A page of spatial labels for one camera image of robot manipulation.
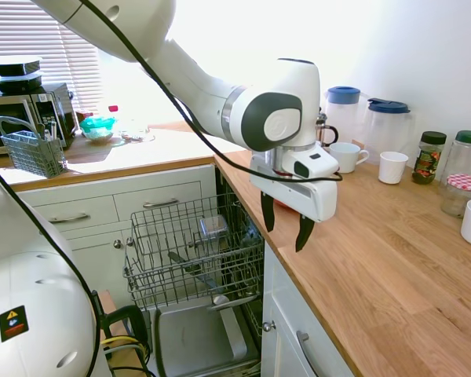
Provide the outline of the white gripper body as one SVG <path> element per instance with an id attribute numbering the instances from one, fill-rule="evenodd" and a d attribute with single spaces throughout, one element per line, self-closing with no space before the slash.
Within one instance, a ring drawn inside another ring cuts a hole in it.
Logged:
<path id="1" fill-rule="evenodd" d="M 263 193 L 313 221 L 327 221 L 335 214 L 338 194 L 336 182 L 285 183 L 254 174 L 250 175 L 250 182 Z"/>

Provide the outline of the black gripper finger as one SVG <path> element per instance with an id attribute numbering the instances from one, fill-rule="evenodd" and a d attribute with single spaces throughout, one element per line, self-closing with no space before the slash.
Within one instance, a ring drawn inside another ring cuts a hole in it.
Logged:
<path id="1" fill-rule="evenodd" d="M 314 226 L 315 226 L 315 222 L 312 219 L 307 218 L 303 214 L 300 215 L 299 232 L 295 241 L 296 252 L 299 252 L 304 248 L 309 237 L 311 236 Z"/>
<path id="2" fill-rule="evenodd" d="M 275 226 L 274 199 L 265 192 L 261 192 L 261 211 L 265 228 L 271 232 Z"/>

